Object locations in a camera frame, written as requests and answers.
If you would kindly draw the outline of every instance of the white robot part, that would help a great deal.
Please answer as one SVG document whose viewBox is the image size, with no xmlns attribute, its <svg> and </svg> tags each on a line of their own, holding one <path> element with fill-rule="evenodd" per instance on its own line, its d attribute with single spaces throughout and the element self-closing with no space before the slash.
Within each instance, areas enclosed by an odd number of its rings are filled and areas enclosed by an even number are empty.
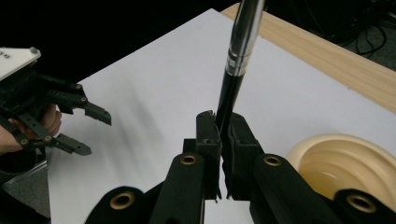
<svg viewBox="0 0 396 224">
<path fill-rule="evenodd" d="M 0 81 L 11 76 L 41 56 L 40 50 L 0 48 Z"/>
</svg>

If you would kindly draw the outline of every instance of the screw hole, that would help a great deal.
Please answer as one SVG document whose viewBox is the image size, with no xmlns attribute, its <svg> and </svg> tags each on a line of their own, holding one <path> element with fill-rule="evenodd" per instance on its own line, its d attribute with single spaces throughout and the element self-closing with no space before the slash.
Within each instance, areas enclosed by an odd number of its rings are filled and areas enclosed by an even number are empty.
<svg viewBox="0 0 396 224">
<path fill-rule="evenodd" d="M 197 159 L 194 156 L 184 156 L 180 158 L 180 162 L 185 165 L 193 165 L 197 162 Z"/>
</svg>

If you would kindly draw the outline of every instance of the white table surface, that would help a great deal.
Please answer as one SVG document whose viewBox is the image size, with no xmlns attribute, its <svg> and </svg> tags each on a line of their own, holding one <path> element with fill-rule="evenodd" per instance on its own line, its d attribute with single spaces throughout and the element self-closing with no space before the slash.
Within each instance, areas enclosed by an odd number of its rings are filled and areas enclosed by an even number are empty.
<svg viewBox="0 0 396 224">
<path fill-rule="evenodd" d="M 61 133 L 90 146 L 92 154 L 48 149 L 53 224 L 84 223 L 116 187 L 147 191 L 164 181 L 183 139 L 195 137 L 195 116 L 217 110 L 232 27 L 233 21 L 208 10 L 81 82 L 113 124 L 77 109 L 64 114 Z M 352 134 L 396 154 L 395 114 L 262 38 L 234 112 L 245 117 L 266 152 L 280 156 L 322 133 Z M 248 202 L 205 204 L 205 223 L 252 223 Z"/>
</svg>

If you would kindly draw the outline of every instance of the brass insert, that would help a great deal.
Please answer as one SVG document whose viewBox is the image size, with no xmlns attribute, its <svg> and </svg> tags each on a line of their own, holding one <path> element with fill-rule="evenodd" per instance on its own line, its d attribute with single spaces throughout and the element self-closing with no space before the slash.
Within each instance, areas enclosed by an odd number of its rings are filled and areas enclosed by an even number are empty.
<svg viewBox="0 0 396 224">
<path fill-rule="evenodd" d="M 374 213 L 376 211 L 375 204 L 369 199 L 359 195 L 359 194 L 350 194 L 346 197 L 346 201 L 354 208 L 365 212 L 365 213 Z"/>
<path fill-rule="evenodd" d="M 272 166 L 280 166 L 282 163 L 282 161 L 276 156 L 266 156 L 264 157 L 264 162 Z"/>
<path fill-rule="evenodd" d="M 110 201 L 110 207 L 115 210 L 125 209 L 134 203 L 134 194 L 131 191 L 124 191 L 114 196 Z"/>
</svg>

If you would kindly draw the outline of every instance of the beige bowl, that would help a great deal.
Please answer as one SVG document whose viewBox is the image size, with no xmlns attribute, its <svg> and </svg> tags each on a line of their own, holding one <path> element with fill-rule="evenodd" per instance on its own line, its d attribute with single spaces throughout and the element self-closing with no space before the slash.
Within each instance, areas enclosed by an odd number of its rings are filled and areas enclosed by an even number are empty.
<svg viewBox="0 0 396 224">
<path fill-rule="evenodd" d="M 297 144 L 287 159 L 329 199 L 340 189 L 359 189 L 396 212 L 396 159 L 371 142 L 348 134 L 317 135 Z"/>
</svg>

